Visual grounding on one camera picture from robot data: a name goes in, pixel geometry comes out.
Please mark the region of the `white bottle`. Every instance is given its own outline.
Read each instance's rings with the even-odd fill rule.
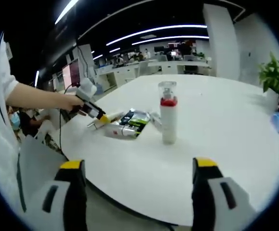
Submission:
[[[177,139],[177,97],[174,94],[176,82],[159,83],[161,94],[160,112],[162,123],[162,139],[165,144],[173,144]]]

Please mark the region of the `computer monitor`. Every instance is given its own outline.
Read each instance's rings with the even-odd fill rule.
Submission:
[[[75,87],[80,82],[80,71],[78,66],[78,59],[75,59],[70,63],[70,76],[72,86]]]
[[[70,85],[75,87],[80,82],[78,59],[73,60],[63,68],[63,81],[65,89]]]
[[[164,47],[154,47],[154,52],[161,52],[164,51]]]

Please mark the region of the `office chair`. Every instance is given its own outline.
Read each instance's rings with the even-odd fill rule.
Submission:
[[[136,78],[140,77],[140,76],[145,76],[148,74],[148,61],[144,61],[144,62],[140,62],[139,63],[139,69],[138,72],[136,74]]]
[[[184,61],[193,61],[194,56],[193,55],[184,55],[183,60]]]
[[[165,54],[161,54],[157,56],[159,62],[167,62],[167,56]]]

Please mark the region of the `white wall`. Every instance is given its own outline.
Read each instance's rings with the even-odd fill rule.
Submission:
[[[151,56],[154,56],[154,47],[168,47],[169,42],[174,42],[174,41],[163,41],[163,42],[156,42],[156,43],[149,43],[149,44],[143,44],[140,45],[139,50],[143,54],[145,53],[145,49],[147,49],[150,52]]]
[[[206,40],[196,40],[196,52],[205,54],[205,57],[211,57],[210,43]]]
[[[238,80],[240,76],[239,48],[235,28],[227,8],[204,4],[203,15],[212,51],[213,75]]]
[[[279,60],[279,43],[269,26],[257,14],[251,14],[234,27],[241,61],[239,81],[259,86],[258,65],[270,61],[270,52]]]

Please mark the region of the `black ceiling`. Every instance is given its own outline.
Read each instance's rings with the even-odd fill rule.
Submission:
[[[47,0],[32,2],[9,3],[9,11],[5,19],[5,37],[10,42],[13,53],[11,59],[12,74],[26,84],[35,79],[35,73],[40,68],[40,54],[45,41],[60,12],[69,0]],[[106,16],[140,2],[139,0],[79,0],[76,4],[76,34],[79,37],[90,27]],[[206,3],[217,4],[228,8],[234,19],[241,8],[219,0],[205,0]],[[252,12],[250,6],[242,0],[232,0],[247,11],[239,18]],[[126,48],[132,42],[140,41],[140,36],[125,39],[109,47],[105,44],[138,31],[177,24],[205,24],[203,1],[176,0],[165,4],[164,0],[152,0],[126,9],[86,33],[79,43],[90,43],[97,53],[108,52],[111,49]],[[175,35],[207,35],[205,29],[170,29],[153,32],[158,37]]]

